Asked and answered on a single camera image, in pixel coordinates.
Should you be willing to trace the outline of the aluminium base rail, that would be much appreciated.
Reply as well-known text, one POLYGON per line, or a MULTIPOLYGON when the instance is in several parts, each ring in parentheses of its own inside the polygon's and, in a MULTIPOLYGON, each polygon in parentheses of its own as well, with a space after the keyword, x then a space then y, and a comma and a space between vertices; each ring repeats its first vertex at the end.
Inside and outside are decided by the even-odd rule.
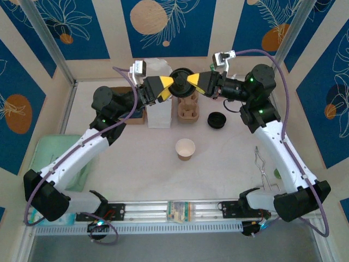
MULTIPOLYGON (((194 221, 212 221, 214 219, 224 219, 222 212, 218 209, 217 204, 220 201, 190 201, 193 211, 191 213, 191 222, 194 221)), ((125 215, 123 221, 144 221, 144 222, 164 222, 167 220, 167 203, 160 202, 141 202, 141 203, 124 203, 125 215)), ((267 210, 244 210, 245 218, 230 218, 241 221, 259 221, 268 220, 276 217, 277 213, 267 210)))

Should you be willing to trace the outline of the circuit board with green light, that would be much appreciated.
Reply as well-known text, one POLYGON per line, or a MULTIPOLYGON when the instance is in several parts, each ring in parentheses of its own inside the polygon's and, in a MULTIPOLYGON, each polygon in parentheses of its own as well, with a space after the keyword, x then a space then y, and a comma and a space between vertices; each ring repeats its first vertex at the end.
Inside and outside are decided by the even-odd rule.
POLYGON ((95 220, 87 225, 88 233, 103 233, 109 230, 109 225, 102 220, 95 220))
POLYGON ((247 237, 254 236, 266 227, 266 223, 267 220, 265 219, 259 221, 242 221, 242 234, 247 237))

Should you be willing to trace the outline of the aluminium frame post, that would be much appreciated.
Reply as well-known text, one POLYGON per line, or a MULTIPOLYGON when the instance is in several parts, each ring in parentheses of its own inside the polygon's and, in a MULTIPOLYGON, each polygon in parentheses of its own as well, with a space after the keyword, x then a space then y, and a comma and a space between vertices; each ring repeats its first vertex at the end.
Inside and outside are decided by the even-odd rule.
POLYGON ((54 37, 52 36, 49 28, 47 27, 44 19, 40 15, 32 0, 18 0, 19 4, 30 21, 32 27, 44 44, 46 50, 50 54, 51 58, 55 62, 56 66, 61 70, 64 78, 71 86, 75 86, 76 79, 71 73, 66 60, 59 49, 54 37))
POLYGON ((302 29, 310 12, 312 11, 316 1, 317 0, 302 0, 300 2, 299 9, 295 13, 294 18, 287 30, 287 33, 284 36, 284 39, 281 42, 279 49, 274 57, 276 60, 273 66, 274 69, 276 69, 276 66, 280 66, 282 64, 285 57, 289 53, 292 45, 297 39, 300 30, 302 29))

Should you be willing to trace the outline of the clear taped label packet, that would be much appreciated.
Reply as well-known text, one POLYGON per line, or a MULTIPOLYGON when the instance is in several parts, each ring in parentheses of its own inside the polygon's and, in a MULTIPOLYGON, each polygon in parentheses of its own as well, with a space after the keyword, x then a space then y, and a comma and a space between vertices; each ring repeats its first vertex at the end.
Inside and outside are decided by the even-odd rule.
POLYGON ((169 201, 166 211, 167 220, 176 223, 190 222, 192 211, 192 203, 189 201, 169 201))

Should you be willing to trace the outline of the metal kitchen tongs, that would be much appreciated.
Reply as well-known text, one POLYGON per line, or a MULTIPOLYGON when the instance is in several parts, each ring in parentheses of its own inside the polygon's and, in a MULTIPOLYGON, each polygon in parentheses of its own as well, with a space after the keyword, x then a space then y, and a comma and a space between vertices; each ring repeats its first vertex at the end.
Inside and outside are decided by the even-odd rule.
POLYGON ((266 190, 267 188, 269 188, 269 190, 272 191, 274 188, 277 188, 279 191, 281 191, 281 189, 277 183, 274 183, 274 184, 270 183, 269 178, 265 172, 266 161, 260 155, 260 152, 259 152, 259 149, 257 146, 254 149, 254 154, 255 154, 254 163, 261 173, 261 181, 262 181, 263 190, 266 190))

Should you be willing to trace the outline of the brown cardboard tray box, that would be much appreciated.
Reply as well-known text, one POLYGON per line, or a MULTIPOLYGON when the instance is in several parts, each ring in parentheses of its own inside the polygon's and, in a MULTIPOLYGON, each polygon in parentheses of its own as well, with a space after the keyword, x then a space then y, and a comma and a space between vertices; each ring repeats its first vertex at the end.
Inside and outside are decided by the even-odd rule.
MULTIPOLYGON (((111 87, 111 89, 117 93, 117 94, 126 94, 128 92, 131 92, 131 94, 133 94, 132 88, 131 87, 111 87)), ((139 119, 128 119, 126 120, 126 124, 144 124, 145 123, 145 118, 146 118, 146 111, 144 109, 144 114, 143 114, 143 118, 139 118, 139 119)))

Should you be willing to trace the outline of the black plastic lid stack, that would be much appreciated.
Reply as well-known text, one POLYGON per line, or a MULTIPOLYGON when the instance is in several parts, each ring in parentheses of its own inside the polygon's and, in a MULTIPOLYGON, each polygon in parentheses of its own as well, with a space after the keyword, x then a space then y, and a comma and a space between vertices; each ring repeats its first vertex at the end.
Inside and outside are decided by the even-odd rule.
POLYGON ((221 112, 211 112, 208 115, 207 123, 213 129, 221 129, 226 123, 226 116, 221 112))

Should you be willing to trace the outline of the white printed paper bag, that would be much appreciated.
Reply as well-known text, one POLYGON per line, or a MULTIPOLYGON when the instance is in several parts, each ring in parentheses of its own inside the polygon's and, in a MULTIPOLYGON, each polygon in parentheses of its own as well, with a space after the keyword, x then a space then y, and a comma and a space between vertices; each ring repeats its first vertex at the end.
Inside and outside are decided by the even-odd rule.
MULTIPOLYGON (((172 68, 164 59, 145 58, 147 76, 170 76, 172 68)), ((163 103, 146 107, 148 128, 171 128, 172 96, 163 103)))

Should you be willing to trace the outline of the brown paper coffee cup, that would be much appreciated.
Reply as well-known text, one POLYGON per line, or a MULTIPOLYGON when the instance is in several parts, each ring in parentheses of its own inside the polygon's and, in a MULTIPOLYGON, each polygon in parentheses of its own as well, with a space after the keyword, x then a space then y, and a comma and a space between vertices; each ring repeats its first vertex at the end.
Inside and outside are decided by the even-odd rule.
POLYGON ((180 139, 175 145, 177 156, 182 161, 190 160, 195 152, 195 144, 190 139, 180 139))

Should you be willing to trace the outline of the aluminium table edge rail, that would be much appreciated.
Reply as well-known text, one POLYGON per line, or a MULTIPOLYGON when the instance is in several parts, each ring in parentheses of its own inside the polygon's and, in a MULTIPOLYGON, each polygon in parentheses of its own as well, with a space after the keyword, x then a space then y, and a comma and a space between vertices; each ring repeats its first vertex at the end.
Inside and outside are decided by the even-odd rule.
POLYGON ((74 83, 74 86, 71 89, 71 92, 69 94, 68 97, 68 102, 64 111, 64 115, 63 115, 63 119, 62 119, 62 124, 59 130, 59 134, 64 134, 66 129, 67 129, 67 125, 68 125, 68 121, 69 121, 69 117, 70 117, 70 113, 73 107, 73 102, 76 96, 76 91, 77 91, 77 86, 78 86, 78 82, 76 81, 74 83))

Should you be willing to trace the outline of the blue white packet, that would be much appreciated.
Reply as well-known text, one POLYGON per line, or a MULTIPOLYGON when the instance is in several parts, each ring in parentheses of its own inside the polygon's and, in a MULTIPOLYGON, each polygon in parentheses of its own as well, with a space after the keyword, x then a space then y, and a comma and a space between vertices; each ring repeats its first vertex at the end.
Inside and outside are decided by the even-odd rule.
POLYGON ((39 221, 40 219, 44 218, 42 221, 38 223, 39 226, 54 226, 54 225, 73 225, 75 222, 76 214, 73 213, 66 213, 63 216, 61 216, 59 219, 55 221, 48 221, 46 218, 43 217, 41 213, 39 213, 37 210, 33 210, 29 222, 31 224, 39 221))

